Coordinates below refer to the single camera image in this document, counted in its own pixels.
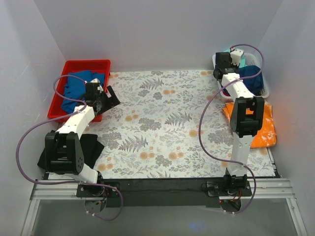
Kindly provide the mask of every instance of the blue cloth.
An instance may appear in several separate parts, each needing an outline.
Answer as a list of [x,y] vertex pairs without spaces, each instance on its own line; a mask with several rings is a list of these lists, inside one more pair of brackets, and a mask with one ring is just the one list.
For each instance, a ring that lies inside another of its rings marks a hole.
[[[225,53],[230,53],[231,50],[230,50],[230,49],[227,49],[227,50],[225,50],[224,52],[225,52]],[[242,68],[242,67],[245,67],[245,66],[246,66],[246,64],[245,64],[245,56],[242,55],[239,68]]]
[[[245,76],[255,75],[259,72],[259,70],[260,68],[258,66],[249,65],[243,68],[239,68],[238,72],[240,74],[240,77],[243,78]],[[243,80],[243,83],[254,95],[260,95],[260,91],[264,88],[264,81],[262,79],[261,73],[252,79]]]
[[[101,86],[104,86],[105,74],[99,74],[97,72],[92,73],[90,70],[84,70],[76,73],[69,73],[69,75],[77,76],[87,82],[90,82],[93,79],[98,79],[100,81]],[[73,77],[68,77],[67,83],[64,86],[63,95],[72,99],[79,99],[81,95],[85,93],[85,85],[81,80],[78,80]],[[63,109],[68,114],[73,113],[76,102],[72,102],[64,99],[61,105],[61,109]]]

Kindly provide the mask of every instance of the white panel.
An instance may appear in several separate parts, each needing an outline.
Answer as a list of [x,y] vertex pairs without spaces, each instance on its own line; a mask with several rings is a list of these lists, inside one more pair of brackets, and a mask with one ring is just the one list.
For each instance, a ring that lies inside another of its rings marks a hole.
[[[0,235],[17,236],[33,184],[19,173],[15,148],[27,129],[47,119],[52,82],[65,61],[33,0],[0,1],[0,30]],[[32,178],[41,177],[36,164],[51,128],[37,129],[22,145],[21,162]]]
[[204,69],[236,43],[258,45],[282,0],[35,0],[66,59],[113,71]]
[[314,1],[284,0],[259,45],[278,138],[273,157],[293,184],[309,235],[315,235],[314,11]]

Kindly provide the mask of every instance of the floral tablecloth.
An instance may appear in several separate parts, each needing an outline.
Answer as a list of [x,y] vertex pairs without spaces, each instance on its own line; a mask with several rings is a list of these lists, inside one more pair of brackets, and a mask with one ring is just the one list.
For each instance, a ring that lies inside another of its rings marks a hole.
[[[208,157],[198,140],[201,112],[218,89],[212,71],[112,73],[109,85],[121,104],[85,131],[105,145],[94,167],[104,178],[224,175],[228,163]],[[209,152],[229,159],[233,137],[222,107],[218,96],[201,134]],[[256,176],[274,176],[266,148],[252,149],[248,165]]]

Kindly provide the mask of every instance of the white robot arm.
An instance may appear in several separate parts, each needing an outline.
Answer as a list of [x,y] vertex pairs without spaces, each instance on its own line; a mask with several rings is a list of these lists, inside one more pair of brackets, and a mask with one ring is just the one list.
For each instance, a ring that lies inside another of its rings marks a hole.
[[45,137],[46,169],[78,181],[97,183],[101,175],[84,163],[80,138],[95,116],[115,107],[120,101],[111,86],[107,87],[111,95],[108,97],[98,79],[86,83],[85,86],[86,108],[80,111],[84,106],[77,105],[74,111],[80,112],[71,116],[56,132],[50,132]]
[[[221,82],[222,86],[238,80],[226,88],[234,101],[230,120],[233,130],[231,160],[246,165],[252,141],[262,127],[264,99],[252,94],[240,79],[238,66],[243,53],[240,49],[234,49],[231,53],[216,53],[214,77]],[[247,109],[253,111],[253,114],[247,115]],[[246,176],[247,170],[239,164],[230,163],[227,174],[243,177]]]

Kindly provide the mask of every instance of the teal cloth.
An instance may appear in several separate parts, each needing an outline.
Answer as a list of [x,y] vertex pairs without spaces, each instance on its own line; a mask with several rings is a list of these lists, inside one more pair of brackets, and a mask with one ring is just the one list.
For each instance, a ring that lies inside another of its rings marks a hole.
[[[99,74],[97,72],[92,73],[90,70],[84,70],[76,73],[69,73],[69,75],[77,76],[87,82],[90,82],[93,79],[98,79],[100,81],[101,86],[104,86],[105,82],[105,74]],[[85,85],[81,80],[78,80],[73,77],[68,77],[67,83],[64,86],[63,95],[72,99],[79,99],[81,95],[85,93]],[[68,114],[74,112],[74,108],[76,106],[76,102],[69,101],[64,99],[61,105],[61,109],[63,109]]]
[[[224,53],[230,53],[230,52],[231,52],[230,49],[227,49],[227,50],[224,51]],[[239,68],[242,68],[242,67],[245,67],[245,66],[247,66],[247,65],[245,64],[245,56],[243,55],[241,57],[241,62],[240,62]]]

